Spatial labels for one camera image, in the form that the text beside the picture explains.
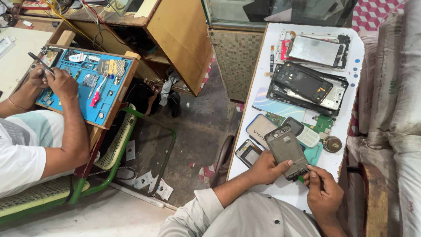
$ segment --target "man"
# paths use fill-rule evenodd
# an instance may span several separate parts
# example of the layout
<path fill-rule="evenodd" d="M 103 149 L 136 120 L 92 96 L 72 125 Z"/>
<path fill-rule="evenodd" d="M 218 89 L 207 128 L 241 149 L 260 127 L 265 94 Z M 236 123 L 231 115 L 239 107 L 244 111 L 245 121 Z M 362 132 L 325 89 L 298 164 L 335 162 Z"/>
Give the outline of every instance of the man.
<path fill-rule="evenodd" d="M 38 65 L 29 80 L 0 103 L 0 198 L 59 176 L 72 174 L 90 158 L 88 132 L 76 98 L 78 83 L 66 71 L 55 77 Z M 63 115 L 28 112 L 40 92 L 51 87 Z"/>
<path fill-rule="evenodd" d="M 196 198 L 180 207 L 161 225 L 159 237 L 345 237 L 336 211 L 344 191 L 333 176 L 308 166 L 305 185 L 314 220 L 302 210 L 267 194 L 246 192 L 258 184 L 278 179 L 292 165 L 287 160 L 275 166 L 268 150 L 263 151 L 246 172 L 212 189 L 196 190 Z"/>

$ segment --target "dirty floor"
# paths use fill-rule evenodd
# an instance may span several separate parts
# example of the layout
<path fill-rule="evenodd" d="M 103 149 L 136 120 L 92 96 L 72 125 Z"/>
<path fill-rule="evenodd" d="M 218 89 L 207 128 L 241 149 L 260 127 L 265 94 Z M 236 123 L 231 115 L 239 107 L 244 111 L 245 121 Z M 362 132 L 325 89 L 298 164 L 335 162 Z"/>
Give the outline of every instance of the dirty floor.
<path fill-rule="evenodd" d="M 227 96 L 218 65 L 212 63 L 208 82 L 198 97 L 180 94 L 181 115 L 172 118 L 168 107 L 152 115 L 177 133 L 163 180 L 174 190 L 166 201 L 180 207 L 194 198 L 193 191 L 205 189 L 200 182 L 199 170 L 217 162 L 221 147 L 229 135 L 239 127 L 242 112 Z M 138 177 L 148 171 L 156 177 L 171 142 L 171 134 L 147 121 L 139 119 L 131 140 L 135 140 L 136 159 L 126 162 L 138 171 Z"/>

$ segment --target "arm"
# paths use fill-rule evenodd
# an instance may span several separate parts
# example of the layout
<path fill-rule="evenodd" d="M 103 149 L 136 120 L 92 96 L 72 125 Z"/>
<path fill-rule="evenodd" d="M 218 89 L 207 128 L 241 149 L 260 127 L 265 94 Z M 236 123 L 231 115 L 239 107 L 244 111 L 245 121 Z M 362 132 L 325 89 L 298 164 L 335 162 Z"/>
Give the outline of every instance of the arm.
<path fill-rule="evenodd" d="M 289 170 L 291 160 L 284 161 L 275 166 L 272 152 L 264 150 L 254 165 L 246 172 L 213 189 L 222 206 L 226 208 L 241 194 L 258 184 L 269 184 L 277 180 Z"/>
<path fill-rule="evenodd" d="M 46 78 L 41 78 L 42 67 L 42 65 L 35 67 L 30 73 L 28 81 L 8 99 L 0 103 L 0 118 L 4 119 L 15 114 L 25 113 L 32 107 L 41 91 L 48 87 Z"/>
<path fill-rule="evenodd" d="M 60 148 L 45 148 L 46 161 L 41 178 L 77 168 L 89 161 L 89 139 L 85 122 L 76 97 L 78 83 L 66 71 L 54 68 L 54 76 L 48 71 L 48 84 L 60 98 L 63 107 L 64 133 Z"/>
<path fill-rule="evenodd" d="M 325 237 L 346 237 L 336 218 L 336 211 L 342 202 L 344 191 L 325 169 L 308 165 L 310 172 L 304 175 L 305 185 L 310 190 L 307 203 Z"/>
<path fill-rule="evenodd" d="M 247 189 L 275 181 L 287 171 L 292 161 L 277 166 L 270 151 L 264 151 L 254 165 L 241 175 L 212 189 L 196 190 L 196 198 L 180 207 L 160 227 L 159 237 L 202 236 L 216 217 Z"/>

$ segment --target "gold bracelet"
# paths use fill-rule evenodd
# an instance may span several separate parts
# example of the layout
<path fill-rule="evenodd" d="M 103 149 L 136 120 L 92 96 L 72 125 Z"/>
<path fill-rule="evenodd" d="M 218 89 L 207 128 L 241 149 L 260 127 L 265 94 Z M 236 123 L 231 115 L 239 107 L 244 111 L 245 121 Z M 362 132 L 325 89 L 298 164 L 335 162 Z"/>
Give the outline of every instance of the gold bracelet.
<path fill-rule="evenodd" d="M 13 103 L 11 100 L 10 100 L 10 97 L 8 98 L 8 101 L 14 106 L 14 107 L 16 107 L 17 109 L 20 109 L 20 110 L 28 110 L 28 109 L 30 109 L 30 108 L 28 108 L 28 109 L 25 109 L 25 108 L 22 108 L 22 107 L 19 107 L 19 106 L 17 106 L 17 105 L 15 105 L 15 103 Z"/>

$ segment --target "concrete floor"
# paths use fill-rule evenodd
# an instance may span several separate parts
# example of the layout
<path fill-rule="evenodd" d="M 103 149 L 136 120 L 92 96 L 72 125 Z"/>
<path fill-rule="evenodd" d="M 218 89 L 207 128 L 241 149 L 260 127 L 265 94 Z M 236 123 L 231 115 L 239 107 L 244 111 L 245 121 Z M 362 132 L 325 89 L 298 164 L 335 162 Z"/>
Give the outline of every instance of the concrete floor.
<path fill-rule="evenodd" d="M 2 225 L 0 236 L 153 237 L 158 235 L 165 219 L 174 213 L 106 187 L 80 198 L 76 204 L 63 204 Z"/>
<path fill-rule="evenodd" d="M 217 162 L 219 152 L 227 136 L 233 135 L 241 120 L 236 103 L 226 96 L 218 65 L 213 62 L 208 82 L 198 97 L 180 94 L 181 115 L 172 118 L 167 106 L 152 115 L 177 132 L 177 139 L 163 176 L 174 189 L 168 203 L 180 207 L 194 198 L 193 191 L 205 189 L 199 181 L 199 170 Z M 139 119 L 132 133 L 135 140 L 136 159 L 126 165 L 138 170 L 138 177 L 152 171 L 158 175 L 171 137 L 168 130 Z"/>

